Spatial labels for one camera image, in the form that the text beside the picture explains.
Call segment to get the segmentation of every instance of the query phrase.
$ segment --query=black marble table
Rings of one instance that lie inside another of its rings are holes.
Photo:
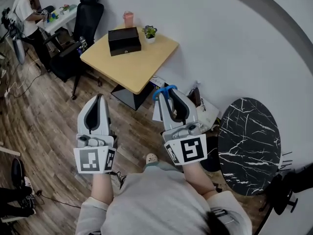
[[[281,146],[275,119],[252,98],[240,98],[225,111],[219,133],[219,159],[227,184],[241,195],[262,193],[278,169]]]

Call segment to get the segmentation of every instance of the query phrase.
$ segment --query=white shirt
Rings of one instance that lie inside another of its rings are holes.
[[[18,5],[16,6],[15,13],[19,17],[19,19],[24,23],[24,31],[22,37],[28,37],[38,29],[35,21],[26,21],[26,18],[28,18],[34,12],[30,7],[29,0],[15,0],[14,3],[16,3],[17,1]]]
[[[184,174],[149,166],[127,176],[110,206],[94,198],[84,202],[76,235],[201,235],[209,211],[219,214],[231,235],[252,235],[251,221],[230,191],[205,200]]]

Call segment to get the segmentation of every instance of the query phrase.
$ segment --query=glasses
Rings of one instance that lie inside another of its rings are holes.
[[[204,100],[203,98],[201,98],[201,106],[203,108],[203,111],[205,112],[206,111],[206,106],[204,105]]]

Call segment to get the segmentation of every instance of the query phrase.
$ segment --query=wooden table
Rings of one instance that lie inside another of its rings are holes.
[[[142,28],[137,27],[137,30],[141,51],[112,57],[106,34],[81,55],[82,61],[119,84],[112,95],[134,110],[152,91],[153,86],[148,84],[152,76],[179,45],[161,34],[156,35],[153,44],[148,44]]]

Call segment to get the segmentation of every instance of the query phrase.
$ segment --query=blue handle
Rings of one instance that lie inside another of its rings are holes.
[[[167,86],[167,87],[160,88],[160,89],[158,89],[155,93],[153,93],[152,99],[153,99],[154,101],[157,101],[157,100],[158,100],[157,96],[158,96],[160,93],[162,93],[162,94],[164,95],[165,99],[169,99],[169,98],[170,98],[170,95],[168,94],[168,91],[169,91],[170,89],[176,89],[176,90],[177,90],[177,87],[176,87],[176,85],[169,85],[169,86]]]

